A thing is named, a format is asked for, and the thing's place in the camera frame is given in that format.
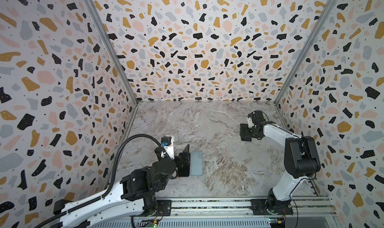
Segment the purple phone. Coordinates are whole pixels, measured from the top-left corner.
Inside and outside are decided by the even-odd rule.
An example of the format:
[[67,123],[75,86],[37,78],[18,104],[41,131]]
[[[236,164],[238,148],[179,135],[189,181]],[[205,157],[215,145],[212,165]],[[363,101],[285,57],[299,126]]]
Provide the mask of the purple phone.
[[179,177],[189,177],[190,176],[190,154],[189,153],[179,153],[177,168]]

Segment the grey phone case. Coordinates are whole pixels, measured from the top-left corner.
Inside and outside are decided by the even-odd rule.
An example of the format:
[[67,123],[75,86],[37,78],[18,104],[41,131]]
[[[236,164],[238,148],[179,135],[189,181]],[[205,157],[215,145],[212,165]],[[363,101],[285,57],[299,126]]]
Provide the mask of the grey phone case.
[[204,161],[203,161],[203,152],[196,151],[191,152],[191,168],[190,175],[194,177],[199,177],[203,175],[204,170]]

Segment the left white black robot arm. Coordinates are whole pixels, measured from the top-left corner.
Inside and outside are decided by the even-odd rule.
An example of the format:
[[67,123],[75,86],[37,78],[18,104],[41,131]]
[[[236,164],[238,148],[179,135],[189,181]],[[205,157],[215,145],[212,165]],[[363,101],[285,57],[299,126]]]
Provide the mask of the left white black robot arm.
[[156,193],[166,188],[169,180],[188,177],[190,147],[171,158],[159,158],[152,166],[134,170],[106,190],[77,202],[65,201],[55,228],[93,228],[125,216],[149,216],[157,210]]

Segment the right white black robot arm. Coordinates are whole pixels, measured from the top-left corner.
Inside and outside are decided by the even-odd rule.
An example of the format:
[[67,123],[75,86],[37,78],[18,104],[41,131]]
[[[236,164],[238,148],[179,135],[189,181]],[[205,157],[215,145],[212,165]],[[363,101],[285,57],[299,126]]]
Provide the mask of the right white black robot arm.
[[314,138],[281,128],[260,110],[248,114],[247,123],[240,125],[240,137],[245,142],[270,138],[284,148],[285,173],[270,189],[262,209],[273,215],[288,211],[294,190],[321,169]]

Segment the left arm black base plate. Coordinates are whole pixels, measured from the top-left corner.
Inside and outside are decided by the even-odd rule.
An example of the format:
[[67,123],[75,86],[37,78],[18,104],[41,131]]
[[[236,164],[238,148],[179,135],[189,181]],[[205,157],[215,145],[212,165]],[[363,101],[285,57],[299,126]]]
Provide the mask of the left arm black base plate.
[[172,200],[157,200],[156,202],[149,203],[141,217],[158,216],[169,217],[171,215]]

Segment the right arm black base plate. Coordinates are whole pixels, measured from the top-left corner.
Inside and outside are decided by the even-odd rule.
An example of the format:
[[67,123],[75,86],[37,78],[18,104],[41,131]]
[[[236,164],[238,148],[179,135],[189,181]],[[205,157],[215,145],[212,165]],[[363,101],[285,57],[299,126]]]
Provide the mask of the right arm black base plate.
[[252,199],[251,210],[255,216],[268,215],[293,215],[293,209],[290,201],[275,201],[274,199]]

